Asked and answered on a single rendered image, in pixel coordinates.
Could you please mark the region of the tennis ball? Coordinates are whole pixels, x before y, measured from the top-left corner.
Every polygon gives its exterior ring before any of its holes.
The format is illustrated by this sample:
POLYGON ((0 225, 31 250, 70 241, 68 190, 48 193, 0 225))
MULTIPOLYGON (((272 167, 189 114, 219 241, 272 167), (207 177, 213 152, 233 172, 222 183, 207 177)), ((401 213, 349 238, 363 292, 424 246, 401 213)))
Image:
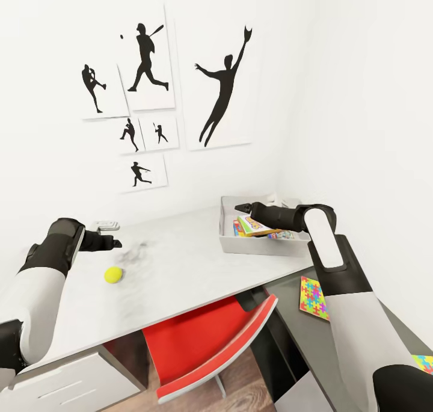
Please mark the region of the tennis ball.
POLYGON ((104 275, 104 278, 108 283, 116 283, 121 279, 121 277, 122 270, 115 266, 109 268, 104 275))

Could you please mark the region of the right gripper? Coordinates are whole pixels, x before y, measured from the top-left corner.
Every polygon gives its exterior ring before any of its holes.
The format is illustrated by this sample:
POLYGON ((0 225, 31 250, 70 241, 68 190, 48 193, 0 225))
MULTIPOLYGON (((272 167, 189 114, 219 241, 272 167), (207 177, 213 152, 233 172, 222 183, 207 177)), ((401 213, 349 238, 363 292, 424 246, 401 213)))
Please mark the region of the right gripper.
POLYGON ((239 204, 238 206, 235 206, 234 209, 250 214, 251 219, 263 224, 266 227, 269 227, 270 229, 282 230, 283 228, 280 227, 279 218, 281 212, 287 208, 270 207, 265 206, 260 202, 254 202, 252 204, 239 204))

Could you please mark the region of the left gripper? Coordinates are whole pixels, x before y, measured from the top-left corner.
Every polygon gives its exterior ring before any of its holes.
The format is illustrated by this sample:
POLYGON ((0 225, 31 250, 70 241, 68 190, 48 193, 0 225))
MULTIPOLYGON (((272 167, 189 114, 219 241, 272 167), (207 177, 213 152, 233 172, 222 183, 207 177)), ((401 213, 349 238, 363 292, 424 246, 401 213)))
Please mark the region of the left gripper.
POLYGON ((122 248, 122 243, 118 239, 114 239, 112 235, 98 235, 97 233, 92 232, 93 241, 92 243, 85 249, 80 249, 79 252, 82 251, 111 251, 113 248, 122 248))

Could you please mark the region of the jigsaw puzzle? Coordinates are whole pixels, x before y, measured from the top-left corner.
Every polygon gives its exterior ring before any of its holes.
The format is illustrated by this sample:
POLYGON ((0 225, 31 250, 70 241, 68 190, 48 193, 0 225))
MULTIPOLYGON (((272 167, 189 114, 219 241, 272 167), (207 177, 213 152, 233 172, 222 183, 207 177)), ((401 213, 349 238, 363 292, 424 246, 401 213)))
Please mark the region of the jigsaw puzzle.
POLYGON ((432 356, 413 356, 422 371, 433 375, 433 357, 432 356))
POLYGON ((307 313, 329 320, 327 305, 325 304, 322 289, 318 281, 301 277, 299 308, 307 313))

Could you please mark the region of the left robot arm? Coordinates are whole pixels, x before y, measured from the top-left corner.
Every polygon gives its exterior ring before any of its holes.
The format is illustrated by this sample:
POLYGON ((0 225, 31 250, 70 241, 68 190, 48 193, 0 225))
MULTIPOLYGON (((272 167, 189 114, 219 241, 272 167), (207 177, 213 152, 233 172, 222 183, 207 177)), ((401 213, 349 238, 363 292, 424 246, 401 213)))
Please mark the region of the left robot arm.
POLYGON ((58 218, 43 243, 30 247, 24 265, 0 296, 0 392, 48 353, 64 283, 78 252, 122 248, 112 235, 101 235, 118 230, 117 221, 94 221, 87 230, 76 219, 58 218))

